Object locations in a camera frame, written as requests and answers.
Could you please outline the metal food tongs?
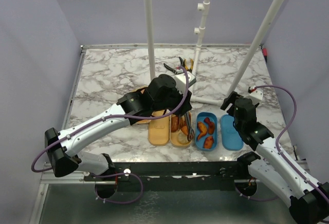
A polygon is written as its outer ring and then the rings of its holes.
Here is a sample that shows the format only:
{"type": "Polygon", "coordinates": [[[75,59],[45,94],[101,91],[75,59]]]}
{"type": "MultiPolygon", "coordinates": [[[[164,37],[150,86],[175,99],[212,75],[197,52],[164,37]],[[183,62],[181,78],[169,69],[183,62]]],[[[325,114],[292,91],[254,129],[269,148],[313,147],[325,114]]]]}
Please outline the metal food tongs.
{"type": "Polygon", "coordinates": [[[188,141],[191,142],[192,139],[194,138],[194,130],[192,128],[192,124],[191,124],[191,113],[185,114],[183,117],[179,118],[179,129],[178,129],[178,133],[182,133],[181,132],[181,128],[183,126],[187,126],[189,129],[189,134],[188,134],[188,141]]]}

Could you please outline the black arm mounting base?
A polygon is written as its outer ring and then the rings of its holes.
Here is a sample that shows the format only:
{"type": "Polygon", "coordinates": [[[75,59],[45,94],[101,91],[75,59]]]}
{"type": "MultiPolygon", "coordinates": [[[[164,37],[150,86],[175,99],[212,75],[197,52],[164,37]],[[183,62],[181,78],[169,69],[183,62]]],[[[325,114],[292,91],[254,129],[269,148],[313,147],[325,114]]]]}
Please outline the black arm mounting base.
{"type": "Polygon", "coordinates": [[[111,191],[233,191],[236,183],[246,183],[251,174],[248,166],[259,160],[254,152],[236,161],[215,162],[133,162],[115,163],[118,176],[100,177],[89,174],[88,183],[95,183],[98,193],[111,191]]]}

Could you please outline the orange chicken wing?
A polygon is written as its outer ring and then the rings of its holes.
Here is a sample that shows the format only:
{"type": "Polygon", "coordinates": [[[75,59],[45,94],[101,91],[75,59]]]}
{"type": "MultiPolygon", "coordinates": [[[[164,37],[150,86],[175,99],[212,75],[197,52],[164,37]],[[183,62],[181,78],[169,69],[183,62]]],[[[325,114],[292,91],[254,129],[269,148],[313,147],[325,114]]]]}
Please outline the orange chicken wing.
{"type": "Polygon", "coordinates": [[[197,128],[199,131],[199,134],[197,136],[197,140],[199,141],[202,137],[204,137],[207,134],[207,127],[205,124],[201,121],[198,121],[197,128]]]}

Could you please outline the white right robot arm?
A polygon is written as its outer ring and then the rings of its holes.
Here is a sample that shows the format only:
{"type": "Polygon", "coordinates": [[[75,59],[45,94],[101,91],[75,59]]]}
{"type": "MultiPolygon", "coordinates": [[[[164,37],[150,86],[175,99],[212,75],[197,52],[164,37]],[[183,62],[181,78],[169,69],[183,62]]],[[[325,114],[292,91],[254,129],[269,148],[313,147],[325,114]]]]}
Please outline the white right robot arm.
{"type": "Polygon", "coordinates": [[[296,223],[324,221],[328,218],[328,183],[320,183],[303,169],[257,121],[260,100],[256,93],[243,97],[233,91],[221,105],[234,118],[233,127],[242,141],[252,149],[238,158],[237,174],[264,183],[287,205],[296,223]]]}

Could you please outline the blue lunch box lid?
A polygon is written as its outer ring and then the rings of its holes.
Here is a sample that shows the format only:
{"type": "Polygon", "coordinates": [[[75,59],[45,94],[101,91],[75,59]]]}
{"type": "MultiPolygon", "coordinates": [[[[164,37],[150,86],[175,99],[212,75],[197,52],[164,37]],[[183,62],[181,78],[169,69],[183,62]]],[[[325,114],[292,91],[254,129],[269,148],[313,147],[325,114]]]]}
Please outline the blue lunch box lid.
{"type": "Polygon", "coordinates": [[[234,118],[230,115],[223,115],[220,118],[222,145],[226,150],[239,151],[243,148],[244,142],[233,126],[234,118]]]}

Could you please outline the brown sausage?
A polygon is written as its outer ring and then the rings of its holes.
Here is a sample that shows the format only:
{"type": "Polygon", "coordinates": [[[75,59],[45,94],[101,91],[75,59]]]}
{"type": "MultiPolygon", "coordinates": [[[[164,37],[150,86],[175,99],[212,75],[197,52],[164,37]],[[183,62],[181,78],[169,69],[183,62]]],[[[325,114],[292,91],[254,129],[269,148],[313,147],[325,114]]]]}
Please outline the brown sausage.
{"type": "Polygon", "coordinates": [[[179,117],[172,116],[171,117],[171,132],[176,132],[179,129],[179,117]]]}

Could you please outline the orange fried chicken piece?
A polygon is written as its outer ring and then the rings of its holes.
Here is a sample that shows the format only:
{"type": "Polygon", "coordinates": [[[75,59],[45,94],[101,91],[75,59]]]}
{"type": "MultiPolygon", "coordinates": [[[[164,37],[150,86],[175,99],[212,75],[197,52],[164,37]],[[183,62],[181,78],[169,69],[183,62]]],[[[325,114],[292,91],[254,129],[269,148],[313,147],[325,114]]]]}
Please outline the orange fried chicken piece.
{"type": "Polygon", "coordinates": [[[213,144],[214,144],[214,138],[212,136],[208,136],[204,141],[203,148],[210,150],[213,144]]]}

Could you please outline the woven bamboo basket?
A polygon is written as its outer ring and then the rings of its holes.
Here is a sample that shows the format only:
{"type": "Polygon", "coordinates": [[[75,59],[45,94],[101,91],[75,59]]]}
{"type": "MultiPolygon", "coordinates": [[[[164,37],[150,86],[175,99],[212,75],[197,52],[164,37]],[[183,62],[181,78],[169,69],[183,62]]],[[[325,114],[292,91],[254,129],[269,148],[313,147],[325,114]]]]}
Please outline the woven bamboo basket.
{"type": "MultiPolygon", "coordinates": [[[[135,89],[134,91],[135,91],[135,92],[143,93],[144,90],[146,89],[146,87],[147,87],[147,86],[143,86],[143,87],[141,87],[141,88],[135,89]]],[[[148,124],[148,123],[150,123],[150,120],[138,120],[138,121],[136,122],[136,124],[148,124]]]]}

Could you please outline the orange fried shrimp piece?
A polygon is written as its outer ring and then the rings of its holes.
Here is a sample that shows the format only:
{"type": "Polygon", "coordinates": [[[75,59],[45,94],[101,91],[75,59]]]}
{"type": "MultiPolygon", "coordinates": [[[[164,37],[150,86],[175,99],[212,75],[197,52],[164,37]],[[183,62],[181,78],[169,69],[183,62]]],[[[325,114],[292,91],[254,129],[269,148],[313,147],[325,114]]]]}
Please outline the orange fried shrimp piece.
{"type": "Polygon", "coordinates": [[[188,134],[189,134],[189,129],[188,129],[188,127],[185,125],[185,126],[183,126],[181,129],[181,132],[185,135],[185,136],[188,136],[188,134]]]}

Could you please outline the beige lunch box lid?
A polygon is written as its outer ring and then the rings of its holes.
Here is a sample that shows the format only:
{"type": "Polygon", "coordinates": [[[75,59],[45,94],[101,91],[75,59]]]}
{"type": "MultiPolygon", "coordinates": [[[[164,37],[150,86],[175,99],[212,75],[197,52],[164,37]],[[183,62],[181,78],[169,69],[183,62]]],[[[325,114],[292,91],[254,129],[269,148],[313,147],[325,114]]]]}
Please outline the beige lunch box lid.
{"type": "Polygon", "coordinates": [[[153,146],[164,146],[169,142],[169,117],[149,122],[148,140],[153,146]]]}

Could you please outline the brown fried patty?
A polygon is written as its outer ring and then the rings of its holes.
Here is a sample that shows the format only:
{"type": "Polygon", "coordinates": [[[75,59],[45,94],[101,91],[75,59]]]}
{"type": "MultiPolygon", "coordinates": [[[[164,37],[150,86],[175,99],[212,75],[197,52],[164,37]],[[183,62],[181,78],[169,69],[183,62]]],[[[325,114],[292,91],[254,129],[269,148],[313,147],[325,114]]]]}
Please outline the brown fried patty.
{"type": "Polygon", "coordinates": [[[215,124],[213,122],[211,122],[208,125],[208,134],[213,135],[214,131],[215,131],[215,124]]]}

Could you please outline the white steamed bun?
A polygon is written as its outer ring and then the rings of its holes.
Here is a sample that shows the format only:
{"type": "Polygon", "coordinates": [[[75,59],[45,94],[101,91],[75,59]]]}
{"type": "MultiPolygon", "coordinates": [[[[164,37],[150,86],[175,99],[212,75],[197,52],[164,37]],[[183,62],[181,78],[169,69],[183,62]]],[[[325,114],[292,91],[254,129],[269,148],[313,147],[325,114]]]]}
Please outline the white steamed bun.
{"type": "Polygon", "coordinates": [[[182,145],[185,145],[185,144],[189,143],[188,137],[184,133],[179,133],[178,136],[177,136],[177,140],[178,140],[178,143],[182,144],[182,145]]]}

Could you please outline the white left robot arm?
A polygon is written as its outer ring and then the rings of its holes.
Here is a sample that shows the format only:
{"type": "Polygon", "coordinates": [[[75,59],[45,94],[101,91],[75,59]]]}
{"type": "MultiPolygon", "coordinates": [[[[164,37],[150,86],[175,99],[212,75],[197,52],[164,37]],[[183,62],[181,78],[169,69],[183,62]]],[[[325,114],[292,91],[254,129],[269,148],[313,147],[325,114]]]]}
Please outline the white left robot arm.
{"type": "Polygon", "coordinates": [[[110,179],[115,167],[109,155],[87,153],[83,149],[111,132],[151,118],[155,111],[185,115],[192,108],[191,92],[186,87],[195,82],[196,77],[190,72],[174,77],[161,74],[144,90],[125,94],[116,104],[86,122],[61,131],[48,129],[45,148],[54,175],[63,177],[74,171],[85,171],[102,180],[110,179]]]}

